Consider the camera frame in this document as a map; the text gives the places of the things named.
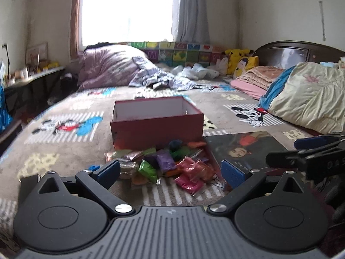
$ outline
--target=brown curtain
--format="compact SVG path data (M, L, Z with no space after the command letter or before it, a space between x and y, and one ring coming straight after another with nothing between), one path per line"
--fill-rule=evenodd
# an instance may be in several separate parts
M80 1L81 0L72 0L71 40L70 40L71 60L78 58Z

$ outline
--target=picture frame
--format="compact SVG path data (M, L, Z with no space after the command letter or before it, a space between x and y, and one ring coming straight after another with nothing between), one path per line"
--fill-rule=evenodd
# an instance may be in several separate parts
M32 60L47 60L48 59L48 43L32 46L26 49L25 63L30 64Z

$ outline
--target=metal screw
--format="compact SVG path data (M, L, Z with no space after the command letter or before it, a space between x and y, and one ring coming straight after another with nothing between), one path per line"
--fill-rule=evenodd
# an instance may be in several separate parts
M216 204L212 204L212 205L210 206L210 210L211 210L212 212L220 213L220 212L226 211L226 210L227 210L227 207L226 207L226 205L224 205L224 204L216 203Z
M115 207L115 211L118 213L128 213L132 211L133 207L131 207L127 203L119 204Z

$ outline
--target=window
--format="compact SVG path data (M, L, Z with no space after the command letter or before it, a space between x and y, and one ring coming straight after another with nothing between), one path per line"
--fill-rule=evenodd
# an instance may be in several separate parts
M173 0L82 0L79 48L98 42L172 41Z

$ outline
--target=purple comforter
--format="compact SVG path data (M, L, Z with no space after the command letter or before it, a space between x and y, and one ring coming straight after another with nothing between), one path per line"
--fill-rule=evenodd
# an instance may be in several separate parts
M112 45L87 50L79 73L79 90L128 85L140 71L132 57L143 57L143 51L131 46Z

